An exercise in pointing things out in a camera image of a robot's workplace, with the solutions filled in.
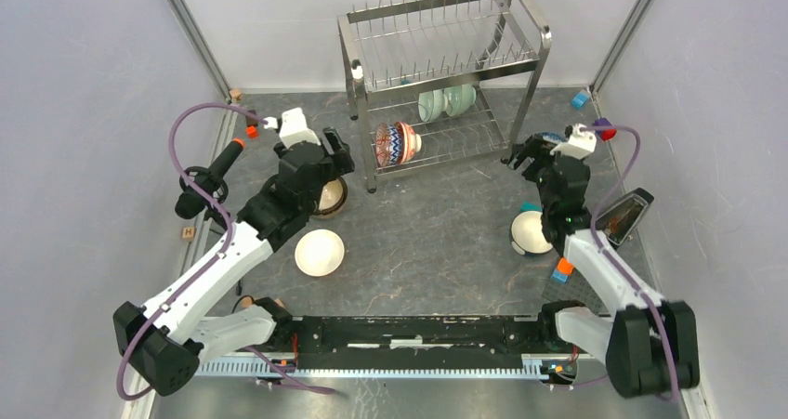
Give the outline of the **black patterned bowl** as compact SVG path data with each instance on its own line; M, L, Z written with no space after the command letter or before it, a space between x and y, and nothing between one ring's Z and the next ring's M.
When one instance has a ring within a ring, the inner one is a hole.
M312 215L322 219L334 217L341 212L347 199L348 184L344 178L338 177L322 188L318 207Z

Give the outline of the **blue white zigzag bowl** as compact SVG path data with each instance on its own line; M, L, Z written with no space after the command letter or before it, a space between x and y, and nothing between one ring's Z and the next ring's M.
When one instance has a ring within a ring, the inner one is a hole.
M380 167L400 163L403 155L403 136L395 124L380 124L375 131L375 158Z

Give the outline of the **teal glazed bowl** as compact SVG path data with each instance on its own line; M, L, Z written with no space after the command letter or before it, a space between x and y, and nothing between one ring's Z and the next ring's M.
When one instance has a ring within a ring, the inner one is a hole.
M543 234L542 213L524 211L512 221L510 244L519 255L542 255L553 250Z

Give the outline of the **orange bowl white inside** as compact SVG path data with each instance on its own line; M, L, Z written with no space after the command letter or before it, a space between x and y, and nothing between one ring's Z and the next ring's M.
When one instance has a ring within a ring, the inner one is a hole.
M342 239L328 229L316 229L302 237L295 247L298 269L310 277L323 277L338 269L345 256Z

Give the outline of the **stainless steel dish rack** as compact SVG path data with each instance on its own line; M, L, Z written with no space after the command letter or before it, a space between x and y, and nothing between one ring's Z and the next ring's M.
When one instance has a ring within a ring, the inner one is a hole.
M368 191L430 168L509 155L552 45L534 0L389 0L336 23ZM466 112L420 119L421 93L464 84L477 90ZM380 167L376 128L397 121L421 136L422 149L406 164Z

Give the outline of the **blue white floral bowl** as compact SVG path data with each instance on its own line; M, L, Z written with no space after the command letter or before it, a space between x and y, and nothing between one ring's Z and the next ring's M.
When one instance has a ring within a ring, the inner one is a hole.
M564 136L552 132L543 132L541 133L541 136L544 141L551 142L553 144L560 144L567 141Z

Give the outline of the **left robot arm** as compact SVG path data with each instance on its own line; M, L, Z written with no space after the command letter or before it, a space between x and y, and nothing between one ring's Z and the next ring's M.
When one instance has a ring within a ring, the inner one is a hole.
M273 256L302 230L317 210L323 187L353 172L345 142L332 127L324 140L279 143L279 171L250 198L225 234L195 265L158 295L138 307L124 302L112 315L122 363L116 389L124 389L132 367L147 383L143 395L169 396L184 387L199 366L231 351L263 345L285 349L292 327L265 307L253 305L208 321L205 314L235 283Z

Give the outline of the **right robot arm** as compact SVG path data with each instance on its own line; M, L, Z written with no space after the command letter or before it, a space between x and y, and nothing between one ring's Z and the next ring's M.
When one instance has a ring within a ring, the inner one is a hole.
M539 192L541 236L583 274L609 315L599 317L575 301L546 304L537 341L549 352L569 344L586 351L626 399L673 399L701 379L694 311L648 286L597 229L598 215L585 206L590 168L582 154L567 150L576 144L534 134L513 146L507 163L516 169L530 161L522 175Z

